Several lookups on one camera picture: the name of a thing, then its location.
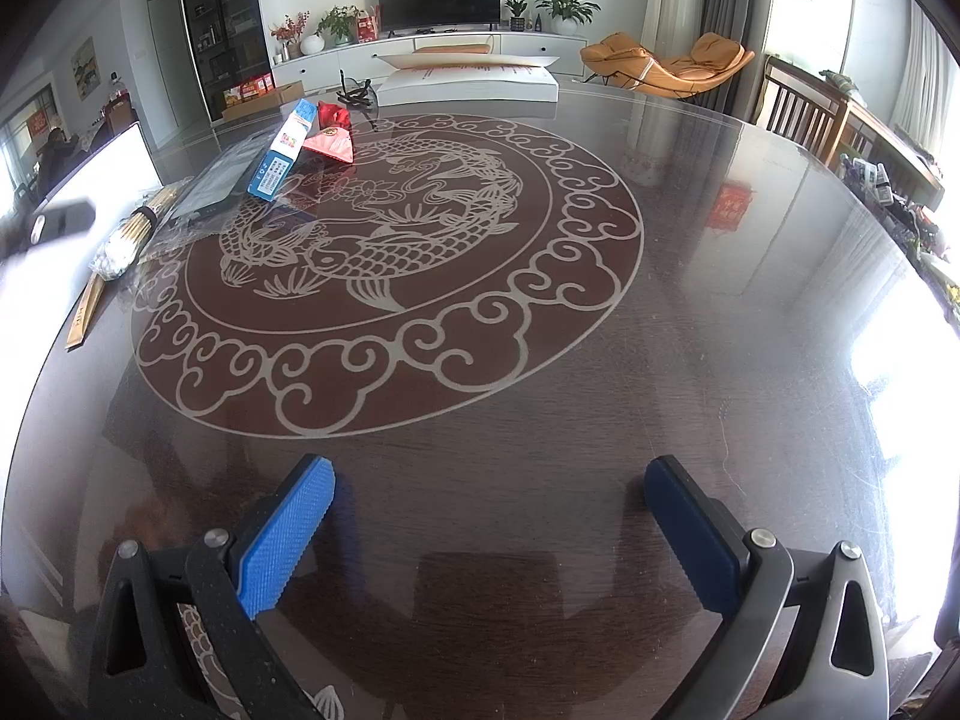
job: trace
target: blue and white box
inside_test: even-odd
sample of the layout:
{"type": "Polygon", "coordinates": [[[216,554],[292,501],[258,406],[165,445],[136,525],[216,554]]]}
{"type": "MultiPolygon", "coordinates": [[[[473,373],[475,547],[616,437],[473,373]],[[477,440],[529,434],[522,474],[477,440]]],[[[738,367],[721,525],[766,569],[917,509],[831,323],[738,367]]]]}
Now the blue and white box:
{"type": "Polygon", "coordinates": [[[307,100],[300,100],[287,121],[280,127],[280,132],[270,144],[270,148],[263,157],[260,167],[253,174],[253,180],[247,191],[257,197],[272,201],[280,184],[286,178],[299,150],[304,145],[306,134],[313,127],[317,117],[317,106],[307,100]]]}

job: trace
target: round white vase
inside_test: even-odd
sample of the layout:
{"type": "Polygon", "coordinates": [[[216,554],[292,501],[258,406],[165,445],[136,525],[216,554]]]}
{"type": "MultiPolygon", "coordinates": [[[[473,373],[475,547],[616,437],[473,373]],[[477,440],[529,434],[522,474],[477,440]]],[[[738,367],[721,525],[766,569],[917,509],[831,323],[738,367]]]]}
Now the round white vase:
{"type": "Polygon", "coordinates": [[[553,31],[558,35],[575,35],[580,28],[580,22],[576,19],[562,19],[560,16],[553,17],[553,31]]]}
{"type": "Polygon", "coordinates": [[[320,53],[325,45],[323,35],[307,35],[301,40],[301,51],[309,56],[311,53],[320,53]]]}

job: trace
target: barcode label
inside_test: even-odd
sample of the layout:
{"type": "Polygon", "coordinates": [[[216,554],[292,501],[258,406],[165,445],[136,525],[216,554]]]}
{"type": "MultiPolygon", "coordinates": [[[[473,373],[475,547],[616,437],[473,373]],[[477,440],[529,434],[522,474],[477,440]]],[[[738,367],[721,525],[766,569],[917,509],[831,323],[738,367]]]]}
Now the barcode label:
{"type": "Polygon", "coordinates": [[[274,160],[270,162],[270,167],[267,167],[267,172],[264,173],[263,178],[261,178],[256,188],[262,191],[263,194],[272,194],[274,189],[277,189],[277,184],[280,183],[280,178],[283,177],[283,172],[286,167],[286,162],[280,159],[280,157],[274,157],[274,160]]]}

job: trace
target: blue textured pad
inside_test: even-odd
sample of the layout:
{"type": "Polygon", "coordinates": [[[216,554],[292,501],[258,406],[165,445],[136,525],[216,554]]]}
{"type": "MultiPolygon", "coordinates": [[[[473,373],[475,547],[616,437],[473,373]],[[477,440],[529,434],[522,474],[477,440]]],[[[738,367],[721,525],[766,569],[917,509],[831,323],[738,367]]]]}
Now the blue textured pad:
{"type": "Polygon", "coordinates": [[[333,500],[333,465],[317,458],[240,557],[237,597],[247,616],[273,608],[333,500]]]}
{"type": "Polygon", "coordinates": [[[643,474],[643,497],[700,603],[725,617],[740,607],[739,566],[723,538],[659,458],[643,474]]]}

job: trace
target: red banner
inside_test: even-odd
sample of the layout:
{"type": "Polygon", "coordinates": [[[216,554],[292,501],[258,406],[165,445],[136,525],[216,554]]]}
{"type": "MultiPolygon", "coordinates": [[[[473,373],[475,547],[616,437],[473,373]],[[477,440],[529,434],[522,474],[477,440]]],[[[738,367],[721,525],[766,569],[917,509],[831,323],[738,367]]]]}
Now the red banner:
{"type": "Polygon", "coordinates": [[[37,111],[30,119],[27,119],[27,132],[30,133],[31,140],[40,135],[47,128],[47,115],[43,111],[37,111]]]}
{"type": "Polygon", "coordinates": [[[712,230],[733,232],[740,226],[740,220],[747,213],[754,191],[743,184],[724,184],[720,187],[717,199],[707,217],[707,227],[712,230]]]}

